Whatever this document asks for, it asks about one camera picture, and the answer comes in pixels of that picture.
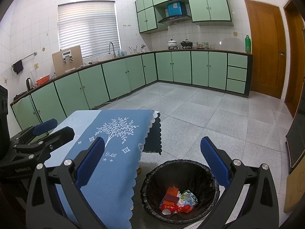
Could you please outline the crushed green milk carton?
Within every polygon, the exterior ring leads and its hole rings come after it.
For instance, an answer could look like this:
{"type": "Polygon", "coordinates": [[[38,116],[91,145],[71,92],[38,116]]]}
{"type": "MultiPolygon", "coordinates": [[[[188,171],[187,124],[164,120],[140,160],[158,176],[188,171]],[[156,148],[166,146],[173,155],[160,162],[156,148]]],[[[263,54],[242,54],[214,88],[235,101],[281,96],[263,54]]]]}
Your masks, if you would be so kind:
{"type": "Polygon", "coordinates": [[[190,199],[191,200],[191,207],[197,204],[197,197],[190,191],[185,190],[181,195],[180,198],[182,199],[190,199]]]}

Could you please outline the red plastic mesh bag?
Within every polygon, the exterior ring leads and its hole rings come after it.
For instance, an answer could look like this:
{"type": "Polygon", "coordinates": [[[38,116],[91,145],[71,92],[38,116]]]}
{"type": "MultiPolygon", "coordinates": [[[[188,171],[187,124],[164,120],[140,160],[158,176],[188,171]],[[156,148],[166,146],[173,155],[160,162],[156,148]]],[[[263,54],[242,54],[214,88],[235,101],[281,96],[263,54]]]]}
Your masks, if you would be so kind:
{"type": "Polygon", "coordinates": [[[184,213],[189,213],[190,211],[192,211],[194,209],[194,207],[191,207],[189,205],[184,206],[184,207],[178,207],[176,204],[175,205],[161,205],[160,209],[161,211],[164,208],[169,208],[172,212],[172,214],[177,213],[177,212],[184,212],[184,213]]]}

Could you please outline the orange foam fruit net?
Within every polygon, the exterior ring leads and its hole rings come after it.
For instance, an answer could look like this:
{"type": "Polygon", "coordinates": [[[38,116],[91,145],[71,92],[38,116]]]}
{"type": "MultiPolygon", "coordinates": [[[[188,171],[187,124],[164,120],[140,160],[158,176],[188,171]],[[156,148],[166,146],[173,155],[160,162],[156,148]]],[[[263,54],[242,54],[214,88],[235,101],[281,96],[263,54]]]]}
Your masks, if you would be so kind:
{"type": "MultiPolygon", "coordinates": [[[[178,195],[178,192],[179,192],[179,189],[176,188],[176,187],[169,187],[166,191],[166,194],[171,194],[173,196],[177,196],[178,195]]],[[[176,203],[172,203],[172,202],[167,202],[167,201],[164,201],[164,198],[163,198],[163,204],[164,205],[175,205],[176,203]]]]}

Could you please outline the dark red scouring pad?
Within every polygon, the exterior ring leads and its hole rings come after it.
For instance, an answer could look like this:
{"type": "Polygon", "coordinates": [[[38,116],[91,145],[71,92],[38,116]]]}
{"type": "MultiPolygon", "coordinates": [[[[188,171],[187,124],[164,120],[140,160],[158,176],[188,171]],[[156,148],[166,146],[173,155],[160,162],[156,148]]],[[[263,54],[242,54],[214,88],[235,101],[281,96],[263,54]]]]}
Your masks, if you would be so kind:
{"type": "Polygon", "coordinates": [[[179,201],[179,197],[173,196],[171,194],[166,194],[164,196],[164,201],[172,202],[172,203],[177,203],[179,201]]]}

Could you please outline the white plastic bag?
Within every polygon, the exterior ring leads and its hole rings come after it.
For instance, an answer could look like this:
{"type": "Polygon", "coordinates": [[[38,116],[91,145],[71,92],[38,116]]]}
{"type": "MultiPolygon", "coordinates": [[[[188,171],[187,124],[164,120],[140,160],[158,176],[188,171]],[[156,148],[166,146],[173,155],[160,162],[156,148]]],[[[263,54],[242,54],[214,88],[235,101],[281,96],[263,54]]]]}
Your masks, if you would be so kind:
{"type": "Polygon", "coordinates": [[[184,207],[184,206],[191,206],[191,200],[190,199],[182,199],[180,198],[178,203],[177,203],[177,206],[178,207],[184,207]]]}

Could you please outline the red paper cup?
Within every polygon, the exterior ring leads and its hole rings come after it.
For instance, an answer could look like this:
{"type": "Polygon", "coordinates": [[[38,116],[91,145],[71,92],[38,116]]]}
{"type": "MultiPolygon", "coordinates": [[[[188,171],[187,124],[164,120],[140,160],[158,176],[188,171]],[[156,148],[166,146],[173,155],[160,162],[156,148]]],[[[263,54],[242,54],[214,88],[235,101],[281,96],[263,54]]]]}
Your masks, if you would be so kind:
{"type": "Polygon", "coordinates": [[[163,215],[170,215],[172,212],[171,212],[171,210],[169,209],[169,208],[164,208],[163,210],[162,210],[162,214],[163,215]]]}

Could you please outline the black trash bin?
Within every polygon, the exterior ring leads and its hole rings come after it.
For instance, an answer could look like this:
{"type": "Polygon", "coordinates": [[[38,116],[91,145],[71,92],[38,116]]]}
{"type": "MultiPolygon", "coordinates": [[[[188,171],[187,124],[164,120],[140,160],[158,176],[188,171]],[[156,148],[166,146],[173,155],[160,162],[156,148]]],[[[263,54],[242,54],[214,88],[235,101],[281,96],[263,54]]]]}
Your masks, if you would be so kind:
{"type": "Polygon", "coordinates": [[[142,184],[141,199],[144,210],[152,217],[170,224],[189,224],[205,217],[213,210],[220,196],[219,185],[209,167],[192,160],[166,161],[149,172],[142,184]],[[163,215],[160,209],[169,187],[179,189],[178,197],[190,190],[197,204],[189,213],[163,215]]]}

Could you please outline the chrome kitchen faucet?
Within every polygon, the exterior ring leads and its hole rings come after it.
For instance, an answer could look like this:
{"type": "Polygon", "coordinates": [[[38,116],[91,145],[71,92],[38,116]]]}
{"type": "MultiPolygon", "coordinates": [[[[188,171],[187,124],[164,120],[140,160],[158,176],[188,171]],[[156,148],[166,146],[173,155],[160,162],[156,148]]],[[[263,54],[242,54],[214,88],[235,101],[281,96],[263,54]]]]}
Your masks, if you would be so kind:
{"type": "Polygon", "coordinates": [[[109,43],[109,54],[112,53],[112,57],[116,58],[116,53],[115,53],[115,48],[114,48],[114,44],[112,42],[109,43]]]}

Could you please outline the green lower kitchen cabinets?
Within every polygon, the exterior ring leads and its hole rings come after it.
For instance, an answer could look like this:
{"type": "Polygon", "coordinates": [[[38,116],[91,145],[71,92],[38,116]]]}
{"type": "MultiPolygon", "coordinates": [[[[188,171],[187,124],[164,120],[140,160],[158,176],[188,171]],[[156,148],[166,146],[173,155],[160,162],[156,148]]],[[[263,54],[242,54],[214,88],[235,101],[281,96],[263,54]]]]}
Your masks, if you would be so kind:
{"type": "Polygon", "coordinates": [[[220,50],[134,54],[85,66],[47,81],[11,103],[22,129],[77,110],[92,110],[157,81],[248,97],[253,55],[220,50]]]}

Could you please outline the green kitchen cabinets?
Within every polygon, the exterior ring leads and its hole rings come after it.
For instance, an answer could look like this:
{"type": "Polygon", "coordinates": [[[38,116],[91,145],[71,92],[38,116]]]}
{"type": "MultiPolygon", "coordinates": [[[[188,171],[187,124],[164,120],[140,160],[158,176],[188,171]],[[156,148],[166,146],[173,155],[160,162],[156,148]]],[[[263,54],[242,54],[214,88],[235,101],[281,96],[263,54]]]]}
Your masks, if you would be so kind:
{"type": "Polygon", "coordinates": [[[232,26],[229,0],[136,0],[140,33],[166,31],[182,22],[232,26]]]}
{"type": "Polygon", "coordinates": [[[77,110],[92,110],[157,81],[248,97],[253,55],[220,50],[134,54],[85,66],[47,81],[11,103],[22,129],[77,110]]]}

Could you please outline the green upper kitchen cabinets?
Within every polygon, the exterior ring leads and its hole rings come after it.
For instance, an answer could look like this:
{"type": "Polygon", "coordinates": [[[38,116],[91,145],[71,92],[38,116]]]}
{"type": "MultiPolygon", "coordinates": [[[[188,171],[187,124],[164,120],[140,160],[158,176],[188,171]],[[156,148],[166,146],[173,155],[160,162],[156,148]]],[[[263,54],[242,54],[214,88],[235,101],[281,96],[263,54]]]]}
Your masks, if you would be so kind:
{"type": "Polygon", "coordinates": [[[140,33],[166,31],[182,22],[232,26],[229,0],[136,0],[140,33]]]}

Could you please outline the steel electric kettle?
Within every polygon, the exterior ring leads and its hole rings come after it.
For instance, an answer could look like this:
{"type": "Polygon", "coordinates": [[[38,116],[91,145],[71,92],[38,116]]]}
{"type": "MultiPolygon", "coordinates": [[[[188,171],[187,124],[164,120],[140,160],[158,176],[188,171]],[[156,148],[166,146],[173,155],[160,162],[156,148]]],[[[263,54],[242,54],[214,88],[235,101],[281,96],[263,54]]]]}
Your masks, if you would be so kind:
{"type": "Polygon", "coordinates": [[[26,79],[26,88],[27,88],[28,91],[30,91],[34,88],[33,80],[30,77],[28,77],[26,79]]]}

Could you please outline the red plastic basin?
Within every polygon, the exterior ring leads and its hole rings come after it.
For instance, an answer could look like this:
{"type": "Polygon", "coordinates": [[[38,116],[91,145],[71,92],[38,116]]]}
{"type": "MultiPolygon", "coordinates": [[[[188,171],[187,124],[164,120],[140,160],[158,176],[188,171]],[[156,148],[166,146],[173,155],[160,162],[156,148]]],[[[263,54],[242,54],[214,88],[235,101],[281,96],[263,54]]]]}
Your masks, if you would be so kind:
{"type": "Polygon", "coordinates": [[[50,80],[50,76],[47,75],[47,76],[44,76],[44,77],[41,77],[40,79],[38,79],[36,81],[36,83],[37,83],[38,86],[41,86],[41,85],[44,85],[44,84],[48,83],[49,80],[50,80]]]}

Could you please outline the blue tree-print tablecloth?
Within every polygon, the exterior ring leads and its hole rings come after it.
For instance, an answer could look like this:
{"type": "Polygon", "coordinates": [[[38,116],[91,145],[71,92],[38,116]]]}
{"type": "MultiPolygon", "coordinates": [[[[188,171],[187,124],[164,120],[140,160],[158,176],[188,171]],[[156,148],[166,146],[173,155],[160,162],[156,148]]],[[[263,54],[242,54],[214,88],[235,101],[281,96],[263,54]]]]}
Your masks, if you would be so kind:
{"type": "Polygon", "coordinates": [[[162,152],[160,113],[154,110],[80,110],[55,131],[74,130],[72,141],[51,153],[44,165],[74,160],[101,137],[104,153],[81,192],[107,228],[131,228],[134,186],[142,152],[162,152]]]}

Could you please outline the dark hanging towel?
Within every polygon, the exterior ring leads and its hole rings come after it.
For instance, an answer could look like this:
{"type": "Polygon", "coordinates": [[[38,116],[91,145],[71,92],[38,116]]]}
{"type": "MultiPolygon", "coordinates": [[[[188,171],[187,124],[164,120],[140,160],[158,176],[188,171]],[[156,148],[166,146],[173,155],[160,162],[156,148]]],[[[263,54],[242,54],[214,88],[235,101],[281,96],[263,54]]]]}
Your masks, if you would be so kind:
{"type": "Polygon", "coordinates": [[[23,71],[23,63],[22,60],[18,60],[12,65],[12,69],[16,74],[19,74],[23,71]]]}

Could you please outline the brown water purifier box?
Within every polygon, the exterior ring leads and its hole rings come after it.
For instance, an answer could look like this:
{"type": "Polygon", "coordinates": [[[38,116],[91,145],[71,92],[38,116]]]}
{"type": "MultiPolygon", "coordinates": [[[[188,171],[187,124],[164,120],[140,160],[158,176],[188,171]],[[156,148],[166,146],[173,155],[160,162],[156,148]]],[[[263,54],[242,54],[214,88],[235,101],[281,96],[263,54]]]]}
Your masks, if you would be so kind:
{"type": "Polygon", "coordinates": [[[57,76],[78,69],[83,65],[81,47],[70,47],[53,53],[52,61],[57,76]]]}

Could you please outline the metal towel bar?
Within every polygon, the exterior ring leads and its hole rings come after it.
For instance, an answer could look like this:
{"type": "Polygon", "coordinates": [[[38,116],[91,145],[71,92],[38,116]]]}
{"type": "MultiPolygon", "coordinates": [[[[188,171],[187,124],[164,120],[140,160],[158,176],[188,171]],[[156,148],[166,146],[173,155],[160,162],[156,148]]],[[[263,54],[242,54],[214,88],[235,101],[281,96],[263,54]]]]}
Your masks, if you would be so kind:
{"type": "Polygon", "coordinates": [[[27,59],[27,58],[29,58],[31,56],[36,56],[37,54],[38,54],[37,51],[35,51],[32,54],[29,54],[28,56],[25,56],[24,58],[21,58],[21,60],[25,60],[25,59],[27,59]]]}

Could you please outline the white window blind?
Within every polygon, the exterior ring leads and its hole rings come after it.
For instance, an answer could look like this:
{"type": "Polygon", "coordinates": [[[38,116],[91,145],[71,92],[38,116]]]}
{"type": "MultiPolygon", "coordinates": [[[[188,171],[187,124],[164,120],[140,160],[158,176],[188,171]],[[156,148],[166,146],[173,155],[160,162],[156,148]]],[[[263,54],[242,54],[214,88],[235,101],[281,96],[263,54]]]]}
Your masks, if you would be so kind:
{"type": "Polygon", "coordinates": [[[58,41],[61,50],[80,46],[84,58],[121,49],[114,1],[85,1],[62,4],[57,9],[58,41]]]}

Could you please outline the white cooking pot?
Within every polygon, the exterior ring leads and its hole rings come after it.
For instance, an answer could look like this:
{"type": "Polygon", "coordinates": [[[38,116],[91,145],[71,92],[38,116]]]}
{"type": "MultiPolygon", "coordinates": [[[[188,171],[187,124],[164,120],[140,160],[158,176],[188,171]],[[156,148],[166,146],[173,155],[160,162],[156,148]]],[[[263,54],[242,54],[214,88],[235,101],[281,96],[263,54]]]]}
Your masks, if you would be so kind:
{"type": "Polygon", "coordinates": [[[168,46],[169,50],[177,50],[178,49],[177,41],[173,40],[173,39],[170,39],[167,42],[167,46],[168,46]]]}

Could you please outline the black wok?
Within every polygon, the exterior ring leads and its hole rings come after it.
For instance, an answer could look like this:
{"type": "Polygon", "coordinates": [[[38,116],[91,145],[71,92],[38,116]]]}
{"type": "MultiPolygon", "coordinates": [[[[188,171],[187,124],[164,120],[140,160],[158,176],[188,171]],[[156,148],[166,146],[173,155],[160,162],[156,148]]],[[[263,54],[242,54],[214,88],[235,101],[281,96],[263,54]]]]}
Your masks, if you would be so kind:
{"type": "Polygon", "coordinates": [[[180,45],[182,46],[183,49],[192,49],[193,42],[186,39],[184,41],[181,41],[180,45]]]}

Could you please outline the green bottle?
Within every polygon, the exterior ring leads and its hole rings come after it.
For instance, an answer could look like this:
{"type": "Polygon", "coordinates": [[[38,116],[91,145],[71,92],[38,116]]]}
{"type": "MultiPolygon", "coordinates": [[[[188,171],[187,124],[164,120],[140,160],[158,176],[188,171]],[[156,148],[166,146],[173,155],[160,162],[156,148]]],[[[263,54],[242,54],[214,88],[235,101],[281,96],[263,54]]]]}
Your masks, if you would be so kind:
{"type": "Polygon", "coordinates": [[[245,51],[251,53],[251,39],[249,35],[246,35],[245,37],[245,51]]]}

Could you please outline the blue range hood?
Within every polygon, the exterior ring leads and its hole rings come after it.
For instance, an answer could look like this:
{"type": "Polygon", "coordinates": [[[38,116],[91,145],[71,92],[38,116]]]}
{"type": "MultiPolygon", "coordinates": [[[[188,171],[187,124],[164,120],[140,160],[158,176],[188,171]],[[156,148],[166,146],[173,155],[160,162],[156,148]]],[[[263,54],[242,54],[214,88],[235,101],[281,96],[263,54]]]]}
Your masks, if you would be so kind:
{"type": "Polygon", "coordinates": [[[179,24],[192,20],[187,5],[180,1],[158,5],[155,7],[155,12],[158,23],[165,25],[179,24]]]}

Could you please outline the wooden door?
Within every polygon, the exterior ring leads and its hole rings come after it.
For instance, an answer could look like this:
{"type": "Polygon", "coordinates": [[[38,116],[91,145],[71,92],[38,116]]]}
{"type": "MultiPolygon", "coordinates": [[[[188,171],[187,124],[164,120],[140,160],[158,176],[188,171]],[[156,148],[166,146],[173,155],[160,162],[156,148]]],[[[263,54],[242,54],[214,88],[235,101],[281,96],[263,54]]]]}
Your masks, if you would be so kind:
{"type": "Polygon", "coordinates": [[[295,116],[301,100],[304,82],[304,21],[292,1],[284,6],[290,40],[290,72],[285,104],[295,116]]]}
{"type": "Polygon", "coordinates": [[[251,90],[281,98],[286,70],[286,38],[279,7],[245,0],[252,40],[251,90]]]}

